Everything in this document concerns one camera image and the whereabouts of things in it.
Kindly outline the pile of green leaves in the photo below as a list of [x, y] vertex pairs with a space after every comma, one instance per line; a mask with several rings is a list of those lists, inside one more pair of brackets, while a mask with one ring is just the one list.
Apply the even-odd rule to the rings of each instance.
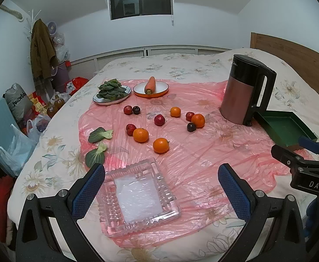
[[99, 86], [97, 97], [116, 101], [124, 98], [126, 95], [126, 88], [124, 88], [117, 79], [111, 79]]

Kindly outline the red bag on floor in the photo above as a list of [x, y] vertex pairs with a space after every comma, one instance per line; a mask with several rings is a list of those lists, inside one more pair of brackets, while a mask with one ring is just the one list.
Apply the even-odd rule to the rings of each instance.
[[70, 96], [74, 95], [77, 91], [79, 91], [86, 83], [88, 79], [82, 77], [76, 77], [72, 80], [66, 82], [65, 84], [65, 92]]

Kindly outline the small orange mandarin back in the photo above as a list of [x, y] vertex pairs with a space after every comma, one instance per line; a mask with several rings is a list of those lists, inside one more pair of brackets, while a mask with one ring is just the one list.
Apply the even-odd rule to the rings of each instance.
[[170, 115], [172, 117], [178, 118], [181, 116], [181, 109], [179, 107], [172, 107], [170, 109]]

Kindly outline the green leaf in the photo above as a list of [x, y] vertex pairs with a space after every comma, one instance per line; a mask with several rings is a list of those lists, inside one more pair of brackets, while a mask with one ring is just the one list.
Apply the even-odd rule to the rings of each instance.
[[105, 130], [103, 127], [95, 129], [88, 137], [89, 143], [98, 143], [103, 139], [110, 140], [113, 137], [113, 130]]
[[95, 164], [104, 164], [107, 145], [99, 142], [99, 146], [93, 150], [90, 150], [85, 155], [85, 164], [87, 167], [92, 168]]

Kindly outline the red plum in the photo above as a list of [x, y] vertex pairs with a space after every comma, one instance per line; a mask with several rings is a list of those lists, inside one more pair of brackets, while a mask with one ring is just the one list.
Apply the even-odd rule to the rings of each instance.
[[186, 120], [189, 121], [189, 122], [191, 122], [191, 119], [192, 119], [193, 116], [194, 116], [194, 113], [193, 113], [193, 112], [188, 112], [188, 113], [186, 114]]
[[162, 127], [165, 124], [165, 118], [163, 115], [158, 114], [155, 118], [154, 118], [154, 123], [155, 125]]
[[124, 114], [131, 115], [133, 114], [133, 108], [130, 105], [126, 105], [123, 109]]
[[134, 124], [128, 124], [126, 126], [126, 133], [128, 136], [133, 136], [133, 132], [136, 130], [136, 126]]

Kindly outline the dark plum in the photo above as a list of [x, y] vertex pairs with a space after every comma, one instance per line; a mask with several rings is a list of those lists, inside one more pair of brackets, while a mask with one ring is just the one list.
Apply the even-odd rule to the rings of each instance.
[[133, 113], [134, 113], [135, 115], [139, 115], [139, 114], [140, 114], [140, 107], [134, 106], [134, 107], [132, 108], [132, 111], [133, 111]]
[[187, 131], [188, 132], [192, 133], [192, 132], [196, 131], [196, 129], [197, 129], [197, 127], [196, 127], [195, 123], [190, 122], [187, 124]]

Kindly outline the orange carrot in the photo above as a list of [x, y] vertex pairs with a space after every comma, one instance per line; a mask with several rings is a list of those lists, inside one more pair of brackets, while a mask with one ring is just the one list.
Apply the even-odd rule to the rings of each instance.
[[153, 93], [155, 93], [155, 90], [156, 90], [156, 80], [152, 76], [150, 77], [148, 83], [145, 85], [144, 92], [146, 95], [152, 95]]

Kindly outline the orange mandarin front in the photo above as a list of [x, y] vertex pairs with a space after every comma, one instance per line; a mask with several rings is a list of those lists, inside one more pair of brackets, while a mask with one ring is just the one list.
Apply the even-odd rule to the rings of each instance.
[[170, 149], [169, 141], [165, 138], [157, 138], [153, 142], [153, 149], [158, 154], [166, 153]]

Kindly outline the green leaf upper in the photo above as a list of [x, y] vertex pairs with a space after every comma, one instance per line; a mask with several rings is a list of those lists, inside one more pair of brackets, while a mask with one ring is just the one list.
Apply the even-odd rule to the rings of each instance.
[[89, 143], [98, 143], [103, 139], [110, 140], [113, 137], [113, 130], [105, 130], [103, 127], [95, 129], [88, 137]]

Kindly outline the clear glass square dish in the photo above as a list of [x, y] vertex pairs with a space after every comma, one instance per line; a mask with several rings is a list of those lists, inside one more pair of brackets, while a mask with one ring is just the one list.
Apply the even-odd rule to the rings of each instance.
[[97, 202], [102, 233], [110, 238], [140, 233], [181, 215], [154, 158], [106, 172]]

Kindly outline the white plastic bag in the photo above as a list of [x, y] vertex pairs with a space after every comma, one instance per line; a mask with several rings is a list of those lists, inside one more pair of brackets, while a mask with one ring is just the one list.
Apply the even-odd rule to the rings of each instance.
[[14, 124], [10, 125], [12, 138], [7, 149], [0, 146], [0, 156], [12, 174], [17, 177], [32, 155], [36, 142], [24, 135]]

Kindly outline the grey sack bag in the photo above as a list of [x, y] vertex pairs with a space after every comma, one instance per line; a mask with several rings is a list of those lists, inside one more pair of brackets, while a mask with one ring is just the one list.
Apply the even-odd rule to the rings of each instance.
[[17, 122], [22, 121], [33, 106], [33, 102], [18, 83], [14, 83], [11, 88], [7, 89], [3, 98]]

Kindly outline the green rectangular tray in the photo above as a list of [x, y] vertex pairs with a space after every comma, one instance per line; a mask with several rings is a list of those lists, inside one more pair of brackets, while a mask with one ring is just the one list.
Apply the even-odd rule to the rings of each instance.
[[291, 152], [302, 149], [299, 145], [301, 137], [314, 142], [318, 139], [312, 130], [291, 111], [255, 112], [254, 119], [277, 145]]

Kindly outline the black rose-gold electric kettle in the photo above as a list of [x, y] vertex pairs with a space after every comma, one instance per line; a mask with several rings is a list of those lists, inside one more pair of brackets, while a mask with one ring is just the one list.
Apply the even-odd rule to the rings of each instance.
[[235, 54], [220, 113], [228, 121], [250, 126], [255, 112], [267, 109], [277, 73], [264, 63]]

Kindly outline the wooden headboard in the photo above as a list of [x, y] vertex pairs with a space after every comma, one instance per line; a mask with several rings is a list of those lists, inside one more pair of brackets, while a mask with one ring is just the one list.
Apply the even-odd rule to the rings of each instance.
[[285, 61], [319, 94], [318, 52], [289, 40], [260, 33], [251, 33], [250, 47]]

